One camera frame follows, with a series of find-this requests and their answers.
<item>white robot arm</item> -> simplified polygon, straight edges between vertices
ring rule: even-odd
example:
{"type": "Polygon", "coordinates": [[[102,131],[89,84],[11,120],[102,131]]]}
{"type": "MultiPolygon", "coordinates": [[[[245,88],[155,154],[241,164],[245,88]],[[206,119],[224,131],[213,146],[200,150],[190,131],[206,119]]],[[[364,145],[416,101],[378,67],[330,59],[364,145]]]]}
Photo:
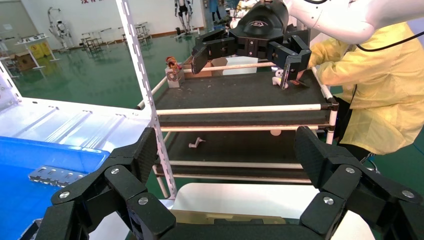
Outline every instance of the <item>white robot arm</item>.
{"type": "Polygon", "coordinates": [[[282,0],[288,14],[308,28],[348,44],[361,44],[377,29],[424,17],[424,0],[282,0]]]}

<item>small cardboard box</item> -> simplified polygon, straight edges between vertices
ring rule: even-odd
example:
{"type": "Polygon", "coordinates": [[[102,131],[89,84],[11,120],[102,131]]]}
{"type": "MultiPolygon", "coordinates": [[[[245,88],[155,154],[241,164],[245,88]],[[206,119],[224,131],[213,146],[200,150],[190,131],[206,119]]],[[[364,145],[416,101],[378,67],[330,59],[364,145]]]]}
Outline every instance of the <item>small cardboard box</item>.
{"type": "Polygon", "coordinates": [[[17,69],[19,69],[19,71],[25,71],[37,67],[28,52],[13,54],[10,56],[10,59],[17,62],[17,69]]]}
{"type": "MultiPolygon", "coordinates": [[[[182,66],[183,69],[192,69],[191,65],[191,59],[184,63],[182,66]]],[[[220,57],[217,59],[213,59],[206,63],[206,65],[203,68],[210,68],[210,67],[222,67],[226,66],[228,63],[227,59],[225,57],[220,57]]],[[[184,76],[186,79],[193,79],[193,78],[202,78],[202,77],[212,77],[212,76],[222,76],[224,70],[216,70],[216,71],[201,71],[198,74],[193,74],[192,72],[185,72],[184,76]]]]}

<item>blue bin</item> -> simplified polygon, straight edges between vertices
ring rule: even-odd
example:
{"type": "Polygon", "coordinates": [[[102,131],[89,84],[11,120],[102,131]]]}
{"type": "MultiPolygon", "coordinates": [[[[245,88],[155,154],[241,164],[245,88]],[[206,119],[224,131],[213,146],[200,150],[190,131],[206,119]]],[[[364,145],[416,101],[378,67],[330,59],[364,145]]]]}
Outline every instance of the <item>blue bin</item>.
{"type": "Polygon", "coordinates": [[[16,240],[51,206],[60,188],[31,182],[28,175],[42,165],[89,174],[109,152],[79,146],[0,136],[0,239],[16,240]]]}

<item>person in background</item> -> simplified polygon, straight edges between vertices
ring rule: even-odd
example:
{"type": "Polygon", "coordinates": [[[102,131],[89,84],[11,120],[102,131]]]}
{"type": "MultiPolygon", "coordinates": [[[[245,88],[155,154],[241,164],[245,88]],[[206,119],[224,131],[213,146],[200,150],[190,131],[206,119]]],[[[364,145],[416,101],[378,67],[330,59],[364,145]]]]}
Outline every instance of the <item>person in background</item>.
{"type": "Polygon", "coordinates": [[[215,12],[218,16],[218,19],[221,21],[221,15],[220,10],[218,9],[218,2],[217,0],[209,0],[209,11],[212,13],[212,21],[214,24],[217,24],[218,22],[215,21],[215,12]]]}
{"type": "MultiPolygon", "coordinates": [[[[413,35],[403,22],[377,30],[360,46],[377,49],[413,35]]],[[[320,65],[319,80],[343,88],[336,97],[338,145],[363,162],[414,142],[424,124],[424,49],[418,39],[368,52],[330,38],[310,49],[308,67],[320,65]]]]}

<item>metal bracket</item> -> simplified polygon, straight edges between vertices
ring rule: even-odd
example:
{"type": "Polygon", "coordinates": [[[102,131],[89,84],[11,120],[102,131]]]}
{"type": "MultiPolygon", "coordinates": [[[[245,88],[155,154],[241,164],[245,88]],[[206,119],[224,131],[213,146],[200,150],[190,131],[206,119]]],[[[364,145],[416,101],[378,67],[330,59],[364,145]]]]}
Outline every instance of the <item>metal bracket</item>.
{"type": "Polygon", "coordinates": [[[135,24],[131,14],[130,3],[128,0],[116,0],[119,10],[119,15],[122,21],[123,30],[130,46],[130,54],[134,64],[135,73],[137,75],[138,83],[140,85],[142,97],[146,103],[146,107],[142,111],[149,111],[151,114],[150,125],[156,132],[157,151],[160,158],[160,164],[165,172],[166,183],[170,192],[170,199],[175,199],[177,196],[177,186],[175,184],[174,175],[172,173],[170,160],[168,157],[167,149],[164,143],[164,137],[159,124],[158,115],[156,114],[156,107],[153,101],[152,91],[149,85],[149,79],[146,72],[143,55],[140,48],[139,40],[137,39],[135,24]]]}

